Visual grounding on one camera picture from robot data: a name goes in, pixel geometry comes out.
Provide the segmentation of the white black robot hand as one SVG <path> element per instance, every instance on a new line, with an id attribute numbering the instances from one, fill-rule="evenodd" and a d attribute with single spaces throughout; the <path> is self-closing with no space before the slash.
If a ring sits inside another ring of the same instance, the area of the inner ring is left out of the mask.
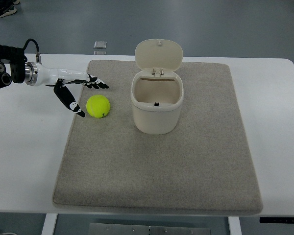
<path id="1" fill-rule="evenodd" d="M 52 87 L 62 104 L 75 114 L 85 117 L 78 102 L 66 87 L 67 84 L 81 84 L 88 88 L 108 89 L 101 79 L 83 71 L 49 69 L 38 62 L 28 62 L 25 66 L 25 80 L 30 86 L 45 85 Z"/>

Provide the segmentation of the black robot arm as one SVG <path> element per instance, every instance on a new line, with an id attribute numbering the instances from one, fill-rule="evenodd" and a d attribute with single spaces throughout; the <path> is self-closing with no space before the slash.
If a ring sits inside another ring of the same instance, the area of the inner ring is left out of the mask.
<path id="1" fill-rule="evenodd" d="M 36 46 L 36 61 L 28 62 L 25 49 L 33 42 Z M 12 83 L 32 84 L 37 81 L 38 69 L 36 64 L 41 62 L 40 49 L 34 39 L 27 39 L 22 48 L 0 45 L 0 89 Z"/>

